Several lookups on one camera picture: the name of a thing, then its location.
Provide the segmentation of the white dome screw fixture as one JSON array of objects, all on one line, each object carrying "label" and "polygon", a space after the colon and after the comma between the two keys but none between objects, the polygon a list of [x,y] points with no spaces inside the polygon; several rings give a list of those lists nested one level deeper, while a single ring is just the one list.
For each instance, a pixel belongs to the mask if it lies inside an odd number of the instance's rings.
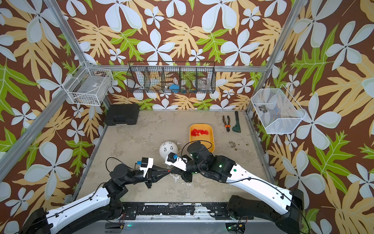
[{"label": "white dome screw fixture", "polygon": [[165,160],[169,153],[178,153],[178,147],[177,145],[172,141],[165,141],[162,143],[162,145],[159,148],[159,154],[163,160]]}]

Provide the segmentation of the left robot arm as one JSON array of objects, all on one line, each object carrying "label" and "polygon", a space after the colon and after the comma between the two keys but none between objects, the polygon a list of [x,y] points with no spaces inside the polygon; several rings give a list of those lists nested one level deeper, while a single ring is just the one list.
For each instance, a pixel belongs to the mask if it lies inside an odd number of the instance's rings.
[{"label": "left robot arm", "polygon": [[110,171],[110,180],[101,183],[94,192],[59,208],[34,211],[20,228],[20,234],[72,234],[100,220],[120,217],[124,211],[121,198],[128,192],[127,185],[144,182],[148,188],[168,174],[180,169],[161,168],[142,158],[136,170],[120,163]]}]

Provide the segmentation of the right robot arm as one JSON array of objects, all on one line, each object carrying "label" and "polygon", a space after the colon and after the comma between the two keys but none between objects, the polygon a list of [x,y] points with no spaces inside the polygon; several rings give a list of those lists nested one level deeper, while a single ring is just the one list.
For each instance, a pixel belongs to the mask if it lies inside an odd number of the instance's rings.
[{"label": "right robot arm", "polygon": [[193,173],[202,175],[222,184],[238,187],[258,201],[232,196],[228,203],[228,212],[235,218],[259,217],[275,223],[287,234],[301,232],[303,215],[303,192],[290,191],[267,182],[250,173],[226,156],[213,155],[200,141],[193,141],[186,155],[169,154],[173,165],[188,178]]}]

